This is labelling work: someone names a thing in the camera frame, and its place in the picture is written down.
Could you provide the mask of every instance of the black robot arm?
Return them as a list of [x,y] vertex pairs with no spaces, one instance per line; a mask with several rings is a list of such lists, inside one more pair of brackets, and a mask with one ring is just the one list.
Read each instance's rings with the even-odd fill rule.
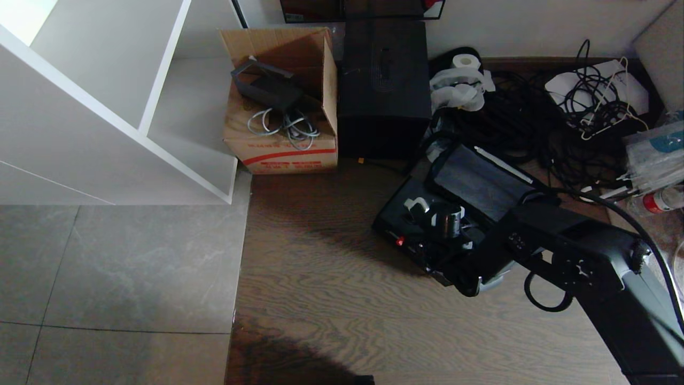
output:
[[[542,250],[553,253],[550,262]],[[684,335],[670,296],[644,265],[650,249],[631,232],[544,203],[509,212],[443,274],[474,296],[511,263],[530,270],[582,306],[633,385],[684,384]]]

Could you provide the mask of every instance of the plastic bottle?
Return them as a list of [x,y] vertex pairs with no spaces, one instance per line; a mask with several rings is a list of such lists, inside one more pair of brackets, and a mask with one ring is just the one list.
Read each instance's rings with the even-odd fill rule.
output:
[[650,216],[684,207],[684,186],[666,187],[641,197],[630,198],[627,207],[637,216]]

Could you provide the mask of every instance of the white shelving unit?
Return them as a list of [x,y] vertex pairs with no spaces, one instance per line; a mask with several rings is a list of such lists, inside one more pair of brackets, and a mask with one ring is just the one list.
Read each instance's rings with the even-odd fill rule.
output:
[[230,203],[235,28],[214,0],[58,0],[30,47],[0,26],[0,203]]

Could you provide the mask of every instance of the gray tile floor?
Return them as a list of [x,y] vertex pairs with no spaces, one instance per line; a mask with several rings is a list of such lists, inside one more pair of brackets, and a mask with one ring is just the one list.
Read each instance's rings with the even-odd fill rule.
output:
[[250,182],[231,206],[0,206],[0,384],[222,384]]

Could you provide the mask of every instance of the cardboard box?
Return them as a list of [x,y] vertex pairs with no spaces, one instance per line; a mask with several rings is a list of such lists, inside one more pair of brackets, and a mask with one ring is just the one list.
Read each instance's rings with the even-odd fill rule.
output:
[[[266,106],[243,97],[231,84],[223,135],[231,151],[254,174],[334,171],[337,168],[337,68],[330,50],[330,30],[325,27],[224,30],[221,37],[236,67],[253,55],[260,62],[294,73],[295,84],[304,90],[308,99],[308,108],[303,112],[321,132],[306,151],[293,148],[284,132],[254,135],[247,128],[247,120]],[[255,127],[260,123],[252,122]],[[269,116],[268,127],[279,125],[277,113]]]

